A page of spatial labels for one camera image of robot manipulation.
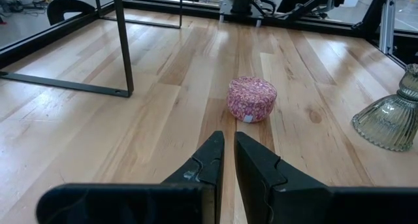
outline pink floral pattern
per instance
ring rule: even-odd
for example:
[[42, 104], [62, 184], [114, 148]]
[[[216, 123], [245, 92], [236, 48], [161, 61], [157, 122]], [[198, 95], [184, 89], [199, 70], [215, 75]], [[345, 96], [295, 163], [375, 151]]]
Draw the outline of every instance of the pink floral pattern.
[[276, 88], [266, 80], [243, 76], [229, 83], [227, 104], [237, 119], [255, 123], [271, 113], [276, 97]]

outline wood grain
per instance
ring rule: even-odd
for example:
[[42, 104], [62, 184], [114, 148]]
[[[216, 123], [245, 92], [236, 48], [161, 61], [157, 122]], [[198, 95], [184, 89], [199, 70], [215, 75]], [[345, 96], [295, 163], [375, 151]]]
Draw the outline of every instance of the wood grain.
[[[7, 69], [124, 88], [116, 31], [115, 22], [97, 20]], [[235, 131], [328, 185], [418, 186], [416, 146], [390, 152], [351, 126], [354, 114], [395, 93], [403, 75], [365, 40], [187, 16], [181, 30], [128, 24], [127, 32], [130, 99], [0, 80], [0, 223], [36, 223], [38, 199], [59, 184], [159, 183], [215, 130], [225, 135], [221, 223], [246, 223]], [[245, 75], [278, 91], [260, 123], [236, 121], [227, 110], [229, 82]]]

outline table leg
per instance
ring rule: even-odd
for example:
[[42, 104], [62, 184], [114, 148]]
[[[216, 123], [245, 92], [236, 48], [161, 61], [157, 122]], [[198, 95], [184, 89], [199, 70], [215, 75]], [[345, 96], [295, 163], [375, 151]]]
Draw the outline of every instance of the table leg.
[[102, 17], [102, 6], [100, 4], [100, 0], [96, 0], [96, 7], [97, 7], [97, 14], [99, 17]]
[[118, 22], [120, 45], [122, 49], [123, 66], [125, 68], [126, 84], [127, 84], [128, 92], [131, 95], [134, 90], [134, 87], [133, 87], [133, 77], [132, 77], [132, 67], [131, 67], [131, 56], [129, 55], [129, 45], [128, 45], [128, 38], [127, 38], [127, 32], [126, 32], [125, 14], [123, 13], [122, 0], [115, 0], [115, 11], [116, 11], [116, 19]]

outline metal frame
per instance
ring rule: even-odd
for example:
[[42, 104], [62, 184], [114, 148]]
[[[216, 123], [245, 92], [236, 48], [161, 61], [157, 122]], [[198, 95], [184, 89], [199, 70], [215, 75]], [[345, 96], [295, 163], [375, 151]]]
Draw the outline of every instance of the metal frame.
[[[103, 13], [101, 12], [101, 5], [100, 5], [100, 0], [96, 0], [96, 5], [97, 5], [97, 11], [99, 13], [99, 16], [101, 19], [104, 20], [109, 20], [109, 21], [117, 21], [117, 18], [112, 18], [112, 17], [108, 17], [108, 16], [104, 16]], [[140, 25], [154, 25], [154, 26], [158, 26], [158, 27], [166, 27], [166, 28], [175, 28], [175, 29], [180, 29], [182, 27], [182, 22], [183, 22], [183, 0], [180, 0], [179, 3], [179, 11], [178, 11], [178, 15], [179, 15], [179, 21], [178, 21], [178, 25], [172, 25], [172, 24], [161, 24], [161, 23], [157, 23], [157, 22], [143, 22], [143, 21], [137, 21], [137, 20], [131, 20], [131, 19], [125, 19], [125, 22], [130, 23], [130, 24], [140, 24]]]
[[393, 53], [395, 6], [396, 0], [386, 0], [381, 13], [379, 49], [384, 54]]
[[[303, 17], [302, 14], [300, 14], [300, 16], [296, 18], [296, 20], [294, 21], [277, 19], [273, 17], [264, 17], [263, 25], [285, 27], [289, 29], [299, 29], [320, 33], [329, 33], [335, 35], [345, 35], [350, 37], [359, 37], [364, 38], [369, 42], [373, 43], [374, 40], [379, 39], [379, 31], [377, 28], [380, 24], [383, 4], [385, 4], [386, 2], [387, 0], [373, 0], [363, 20], [355, 25], [346, 24], [342, 22], [306, 18]], [[125, 20], [123, 15], [123, 8], [133, 8], [140, 10], [150, 10], [155, 12], [165, 12], [169, 14], [179, 14], [179, 27], [181, 26], [182, 15], [219, 19], [219, 7], [214, 7], [213, 5], [203, 5], [202, 3], [192, 3], [189, 1], [182, 0], [115, 0], [113, 3], [105, 7], [98, 7], [97, 11], [93, 14], [89, 14], [87, 16], [76, 16], [67, 21], [64, 21], [61, 24], [57, 24], [46, 31], [33, 35], [32, 37], [28, 37], [14, 44], [0, 48], [0, 69], [6, 67], [11, 63], [14, 63], [15, 61], [33, 52], [36, 52], [40, 48], [43, 48], [44, 46], [56, 41], [57, 39], [60, 39], [61, 37], [64, 37], [65, 35], [68, 35], [69, 33], [72, 33], [73, 31], [76, 31], [77, 29], [80, 29], [81, 27], [88, 25], [96, 19], [102, 18], [109, 20], [107, 17], [104, 17], [104, 14], [107, 14], [115, 10], [116, 20], [118, 21], [118, 29], [121, 33], [121, 47], [124, 60], [125, 75], [127, 79], [127, 90], [104, 88], [99, 86], [91, 86], [87, 84], [76, 84], [64, 82], [61, 80], [51, 80], [33, 76], [24, 76], [20, 74], [12, 74], [7, 72], [0, 72], [0, 78], [31, 82], [35, 84], [43, 84], [61, 88], [90, 91], [94, 93], [104, 93], [120, 97], [129, 97], [133, 92], [133, 79], [129, 59], [129, 47], [127, 45], [125, 22], [132, 22], [134, 24], [144, 25], [157, 25], [159, 27], [169, 28], [178, 27], [173, 27], [167, 24], [155, 24], [152, 22]], [[228, 17], [226, 20], [234, 22], [237, 21], [237, 17], [231, 16]], [[253, 20], [246, 19], [239, 19], [239, 22], [254, 24]], [[414, 32], [395, 30], [393, 34], [393, 44], [395, 46], [400, 43], [410, 44], [411, 41], [407, 41], [407, 39], [410, 37], [413, 37], [415, 40], [418, 40], [418, 33]]]
[[[123, 1], [122, 0], [114, 0], [114, 10], [116, 12], [116, 18], [110, 18], [110, 17], [106, 17], [103, 16], [103, 14], [109, 13], [111, 12], [111, 10], [109, 9], [102, 9], [101, 4], [100, 4], [100, 0], [96, 0], [96, 4], [97, 4], [97, 10], [95, 14], [90, 14], [88, 16], [83, 16], [83, 17], [79, 17], [78, 19], [81, 21], [85, 21], [86, 17], [91, 17], [91, 20], [89, 20], [87, 22], [90, 23], [94, 20], [96, 20], [97, 18], [101, 18], [101, 19], [105, 19], [105, 20], [112, 20], [112, 21], [116, 21], [118, 23], [118, 31], [119, 31], [119, 36], [120, 36], [120, 44], [121, 44], [121, 52], [122, 52], [122, 58], [123, 58], [123, 68], [125, 71], [125, 80], [126, 80], [126, 85], [127, 85], [127, 90], [124, 89], [115, 89], [115, 88], [107, 88], [107, 87], [102, 87], [102, 86], [94, 86], [91, 84], [83, 84], [83, 83], [76, 83], [76, 82], [70, 82], [70, 81], [64, 81], [64, 80], [56, 80], [56, 79], [52, 79], [52, 78], [43, 78], [43, 77], [38, 77], [38, 76], [31, 76], [31, 75], [27, 75], [27, 74], [18, 74], [18, 73], [13, 73], [13, 72], [6, 72], [6, 71], [0, 71], [0, 79], [5, 79], [5, 80], [14, 80], [14, 81], [19, 81], [19, 82], [26, 82], [26, 83], [30, 83], [30, 84], [39, 84], [39, 85], [44, 85], [44, 86], [52, 86], [52, 87], [58, 87], [58, 88], [64, 88], [64, 89], [73, 89], [73, 90], [79, 90], [79, 91], [86, 91], [86, 92], [91, 92], [91, 93], [100, 93], [100, 94], [105, 94], [105, 95], [112, 95], [112, 96], [117, 96], [117, 97], [130, 97], [132, 96], [132, 93], [134, 92], [134, 83], [133, 83], [133, 75], [132, 75], [132, 66], [131, 66], [131, 56], [129, 54], [129, 44], [128, 44], [128, 40], [127, 40], [127, 32], [126, 32], [126, 22], [128, 23], [133, 23], [133, 24], [141, 24], [141, 25], [154, 25], [154, 26], [158, 26], [158, 27], [167, 27], [167, 28], [176, 28], [176, 29], [180, 29], [182, 26], [182, 5], [183, 5], [183, 0], [180, 0], [180, 4], [179, 4], [179, 24], [178, 25], [170, 25], [170, 24], [159, 24], [159, 23], [154, 23], [154, 22], [142, 22], [142, 21], [134, 21], [134, 20], [126, 20], [125, 19], [125, 14], [123, 13]], [[69, 24], [69, 22], [74, 22], [72, 20], [65, 22], [65, 24]], [[76, 29], [79, 29], [87, 24], [84, 24], [80, 27], [76, 27], [74, 30], [70, 31], [69, 33], [75, 31]], [[59, 29], [60, 28], [60, 24], [58, 24], [57, 26], [54, 26], [55, 28]], [[21, 40], [19, 42], [17, 42], [16, 44], [18, 44], [19, 46], [23, 45], [22, 43], [25, 42], [24, 40]], [[10, 59], [9, 61], [7, 61], [6, 63], [0, 65], [0, 68], [2, 67], [6, 67], [7, 64], [11, 64], [17, 60], [19, 60], [20, 58], [25, 57], [26, 55], [29, 55], [32, 52], [35, 52], [36, 50], [34, 49], [30, 49], [30, 50], [25, 50], [23, 51], [23, 53], [18, 53], [16, 51], [18, 51], [19, 48], [14, 47], [14, 45], [10, 45], [7, 47], [4, 47], [2, 49], [0, 49], [0, 59], [3, 60], [4, 57], [7, 57], [7, 55], [12, 55], [10, 54], [10, 52], [15, 53], [15, 55], [17, 55], [17, 57], [14, 57], [12, 59]]]
[[418, 33], [395, 29], [393, 33], [393, 52], [387, 54], [401, 67], [418, 63]]

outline black metal frame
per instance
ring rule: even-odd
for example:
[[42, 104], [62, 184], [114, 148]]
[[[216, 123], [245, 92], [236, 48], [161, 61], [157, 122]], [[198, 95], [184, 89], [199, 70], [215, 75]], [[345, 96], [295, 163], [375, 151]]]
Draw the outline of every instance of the black metal frame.
[[[327, 20], [317, 20], [314, 18], [303, 17], [300, 13], [298, 17], [293, 17], [293, 21], [289, 19], [277, 19], [273, 17], [264, 17], [263, 25], [276, 26], [276, 27], [285, 27], [290, 29], [299, 29], [305, 31], [313, 31], [320, 33], [328, 33], [335, 35], [344, 35], [350, 37], [359, 37], [368, 40], [373, 43], [373, 39], [378, 37], [378, 26], [381, 19], [381, 8], [385, 0], [373, 0], [373, 3], [370, 5], [366, 15], [363, 20], [358, 24], [347, 24], [343, 22], [334, 22]], [[180, 23], [179, 26], [168, 25], [168, 24], [155, 24], [153, 22], [140, 22], [134, 20], [125, 20], [123, 16], [123, 8], [133, 8], [139, 10], [149, 10], [154, 12], [165, 12], [169, 14], [179, 14]], [[108, 18], [104, 15], [115, 10], [116, 19]], [[76, 16], [67, 21], [64, 21], [60, 24], [57, 24], [48, 30], [41, 32], [39, 34], [33, 35], [32, 37], [26, 38], [24, 40], [18, 41], [9, 46], [0, 48], [0, 69], [6, 67], [7, 65], [14, 63], [15, 61], [39, 50], [40, 48], [54, 42], [81, 27], [88, 25], [89, 23], [95, 21], [96, 19], [106, 19], [106, 20], [117, 20], [118, 29], [121, 35], [121, 47], [122, 55], [124, 60], [124, 67], [126, 73], [127, 81], [127, 90], [121, 89], [112, 89], [104, 88], [99, 86], [91, 86], [87, 84], [76, 84], [65, 82], [61, 80], [50, 80], [40, 77], [33, 76], [24, 76], [21, 74], [12, 74], [7, 72], [0, 71], [0, 78], [9, 79], [9, 80], [19, 80], [24, 82], [31, 82], [35, 84], [44, 84], [49, 86], [61, 87], [61, 88], [70, 88], [82, 91], [90, 91], [94, 93], [104, 93], [108, 95], [115, 95], [120, 97], [129, 97], [133, 92], [133, 78], [131, 72], [131, 64], [129, 59], [129, 47], [127, 46], [127, 35], [126, 35], [126, 26], [125, 22], [134, 23], [134, 24], [144, 24], [144, 25], [157, 25], [160, 27], [169, 27], [169, 28], [180, 28], [182, 24], [182, 16], [197, 16], [211, 19], [219, 19], [219, 7], [214, 7], [210, 5], [202, 5], [199, 3], [189, 3], [187, 1], [173, 1], [173, 0], [115, 0], [114, 2], [108, 4], [105, 7], [99, 6], [95, 13], [89, 14], [87, 16]], [[251, 19], [237, 19], [236, 16], [230, 16], [227, 18], [229, 21], [239, 21], [245, 23], [252, 23], [254, 20]], [[395, 31], [394, 33], [394, 43], [396, 45], [400, 43], [410, 44], [411, 41], [406, 41], [406, 39], [414, 38], [418, 39], [418, 33], [414, 32], [400, 32]]]
[[[132, 66], [131, 66], [131, 56], [129, 54], [129, 44], [128, 44], [128, 40], [127, 40], [127, 32], [126, 32], [126, 22], [128, 23], [133, 23], [133, 24], [140, 24], [140, 25], [154, 25], [154, 26], [158, 26], [158, 27], [167, 27], [167, 28], [176, 28], [176, 29], [180, 29], [182, 26], [182, 5], [183, 5], [183, 0], [180, 0], [180, 4], [179, 4], [179, 24], [178, 25], [170, 25], [170, 24], [159, 24], [159, 23], [155, 23], [155, 22], [142, 22], [142, 21], [135, 21], [135, 20], [126, 20], [125, 19], [125, 14], [123, 13], [123, 1], [122, 0], [114, 0], [114, 3], [111, 5], [111, 8], [114, 8], [115, 12], [116, 12], [116, 18], [111, 18], [111, 17], [106, 17], [104, 16], [104, 14], [107, 14], [109, 12], [111, 12], [112, 10], [109, 9], [108, 7], [106, 8], [102, 8], [101, 4], [100, 4], [100, 0], [96, 0], [96, 4], [97, 4], [97, 9], [96, 12], [94, 14], [89, 14], [87, 16], [78, 16], [76, 18], [70, 19], [68, 21], [64, 21], [63, 23], [57, 24], [56, 26], [53, 26], [52, 28], [50, 28], [49, 32], [52, 32], [53, 30], [60, 30], [62, 27], [65, 27], [64, 29], [66, 29], [66, 25], [70, 25], [70, 23], [73, 23], [74, 21], [79, 21], [80, 24], [82, 24], [81, 26], [75, 26], [73, 28], [72, 31], [68, 32], [68, 33], [62, 33], [59, 34], [58, 36], [61, 38], [65, 35], [68, 35], [69, 33], [91, 23], [92, 21], [96, 20], [97, 18], [100, 19], [105, 19], [105, 20], [111, 20], [111, 21], [116, 21], [118, 23], [118, 31], [119, 31], [119, 36], [120, 36], [120, 43], [121, 43], [121, 51], [122, 51], [122, 58], [123, 58], [123, 68], [125, 71], [125, 80], [126, 80], [126, 85], [127, 85], [127, 90], [124, 89], [116, 89], [116, 88], [107, 88], [107, 87], [102, 87], [102, 86], [94, 86], [91, 84], [83, 84], [83, 83], [76, 83], [76, 82], [70, 82], [70, 81], [64, 81], [64, 80], [56, 80], [56, 79], [52, 79], [52, 78], [43, 78], [43, 77], [38, 77], [38, 76], [31, 76], [31, 75], [27, 75], [27, 74], [18, 74], [18, 73], [13, 73], [13, 72], [7, 72], [7, 71], [0, 71], [0, 79], [5, 79], [5, 80], [14, 80], [14, 81], [19, 81], [19, 82], [27, 82], [27, 83], [31, 83], [31, 84], [39, 84], [39, 85], [44, 85], [44, 86], [52, 86], [52, 87], [57, 87], [57, 88], [65, 88], [65, 89], [73, 89], [73, 90], [78, 90], [78, 91], [86, 91], [86, 92], [91, 92], [91, 93], [100, 93], [100, 94], [105, 94], [105, 95], [112, 95], [112, 96], [117, 96], [117, 97], [130, 97], [132, 96], [132, 93], [134, 91], [134, 83], [133, 83], [133, 75], [132, 75]], [[37, 37], [37, 35], [30, 37], [30, 38], [38, 38], [38, 39], [42, 39], [44, 38], [44, 35], [41, 35], [40, 37]], [[48, 45], [51, 42], [54, 42], [56, 39], [54, 40], [46, 40], [46, 42], [44, 44], [41, 45]], [[36, 45], [38, 42], [37, 41], [33, 41], [31, 39], [24, 39], [21, 40], [17, 43], [15, 43], [16, 45], [18, 45], [18, 47], [15, 46], [15, 44], [6, 46], [2, 49], [0, 49], [0, 59], [3, 60], [5, 59], [5, 57], [7, 56], [11, 56], [12, 58], [7, 59], [7, 61], [5, 61], [4, 63], [2, 62], [0, 64], [0, 69], [3, 67], [6, 67], [8, 64], [11, 64], [23, 57], [25, 57], [26, 55], [29, 55], [32, 52], [35, 52], [37, 49], [36, 47], [31, 47], [31, 48], [24, 48], [22, 49], [22, 45], [28, 44], [28, 45]]]

